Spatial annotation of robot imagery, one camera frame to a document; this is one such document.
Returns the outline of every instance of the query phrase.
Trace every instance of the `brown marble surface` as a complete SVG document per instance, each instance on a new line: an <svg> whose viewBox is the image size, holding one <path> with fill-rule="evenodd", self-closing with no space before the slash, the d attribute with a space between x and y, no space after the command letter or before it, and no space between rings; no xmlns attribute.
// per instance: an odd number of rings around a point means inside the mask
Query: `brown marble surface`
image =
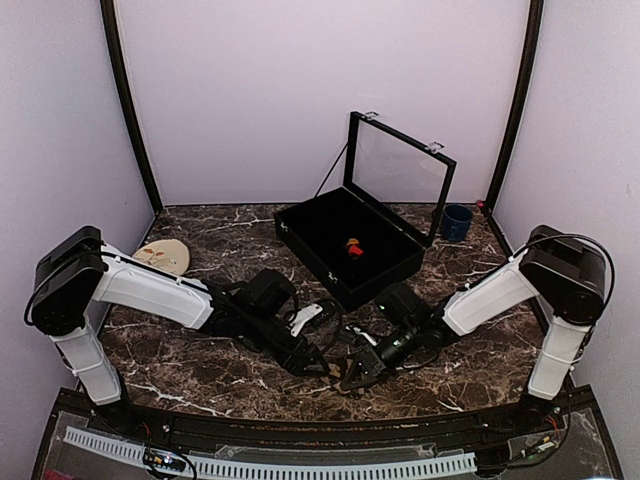
<svg viewBox="0 0 640 480"><path fill-rule="evenodd" d="M328 293L275 235L273 213L282 206L170 207L148 241L182 240L190 249L185 276L248 280L263 268L286 274L301 304ZM428 229L430 207L393 206ZM440 237L425 254L422 270L408 283L430 304L504 261L479 212L467 239ZM388 323L370 305L348 315L368 330L386 334ZM329 323L308 337L323 345ZM527 305L482 325L445 349L433 365L399 375L362 395L341 395L320 379L297 378L266 354L228 339L211 338L171 321L116 306L101 340L124 375L132 400L141 405L205 415L286 421L347 421L407 418L477 410L514 402L537 358L542 333ZM339 345L327 356L346 353Z"/></svg>

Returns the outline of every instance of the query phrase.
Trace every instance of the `white cable tray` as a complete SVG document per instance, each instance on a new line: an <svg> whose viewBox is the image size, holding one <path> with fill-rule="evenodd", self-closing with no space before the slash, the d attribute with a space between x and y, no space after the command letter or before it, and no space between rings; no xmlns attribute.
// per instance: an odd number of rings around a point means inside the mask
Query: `white cable tray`
<svg viewBox="0 0 640 480"><path fill-rule="evenodd" d="M64 442L121 463L145 468L142 463L145 447L142 444L75 427L67 427ZM187 457L195 465L199 479L212 480L422 480L473 473L477 470L473 453L410 462L344 466L269 465L217 460L198 455ZM168 474L177 473L163 467L156 469ZM191 469L187 466L181 476L191 478Z"/></svg>

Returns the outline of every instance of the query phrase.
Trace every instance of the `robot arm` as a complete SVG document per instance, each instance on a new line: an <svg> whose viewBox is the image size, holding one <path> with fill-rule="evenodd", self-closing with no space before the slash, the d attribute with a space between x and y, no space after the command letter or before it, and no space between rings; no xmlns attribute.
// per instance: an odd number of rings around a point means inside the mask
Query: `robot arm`
<svg viewBox="0 0 640 480"><path fill-rule="evenodd" d="M533 231L530 242L559 234L541 226ZM442 320L461 337L525 300L544 298L553 308L553 317L528 393L552 400L602 314L605 262L599 252L576 240L538 245L527 248L473 287L456 292L447 301Z"/></svg>
<svg viewBox="0 0 640 480"><path fill-rule="evenodd" d="M289 299L297 314L287 323L276 315ZM25 320L56 344L99 407L120 403L126 391L87 318L90 300L125 305L210 335L241 337L268 350L294 375L328 372L300 330L335 311L327 303L299 310L295 288L278 272L263 270L226 288L177 277L128 257L102 242L98 229L84 227L38 263Z"/></svg>
<svg viewBox="0 0 640 480"><path fill-rule="evenodd" d="M536 228L527 244L531 247L435 309L404 284L384 291L376 304L397 328L356 355L341 388L375 383L417 348L438 351L505 310L541 297L553 308L553 319L527 391L542 401L554 399L605 305L602 255L582 242L558 236L562 234L549 227Z"/></svg>

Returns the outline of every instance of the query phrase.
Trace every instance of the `lavender wall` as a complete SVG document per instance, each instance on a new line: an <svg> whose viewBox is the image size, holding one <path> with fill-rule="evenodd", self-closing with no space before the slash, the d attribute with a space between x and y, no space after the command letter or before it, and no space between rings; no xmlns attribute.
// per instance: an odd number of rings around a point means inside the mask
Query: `lavender wall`
<svg viewBox="0 0 640 480"><path fill-rule="evenodd" d="M517 246L540 223L590 235L618 286L575 372L600 402L627 478L640 471L640 3L548 2L496 218Z"/></svg>
<svg viewBox="0 0 640 480"><path fill-rule="evenodd" d="M459 161L450 198L483 198L528 3L118 2L163 199L307 199L345 143L352 109L444 143Z"/></svg>
<svg viewBox="0 0 640 480"><path fill-rule="evenodd" d="M61 385L22 323L37 260L85 224L131 251L152 219L120 112L99 2L0 8L0 475L29 478Z"/></svg>

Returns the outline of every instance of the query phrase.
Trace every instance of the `blue mug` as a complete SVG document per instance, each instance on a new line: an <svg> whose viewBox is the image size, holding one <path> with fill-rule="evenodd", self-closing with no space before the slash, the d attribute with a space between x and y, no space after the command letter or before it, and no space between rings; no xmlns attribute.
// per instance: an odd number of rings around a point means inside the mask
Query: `blue mug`
<svg viewBox="0 0 640 480"><path fill-rule="evenodd" d="M473 212L463 205L447 205L444 207L442 220L442 238L452 243L463 241L467 237Z"/></svg>

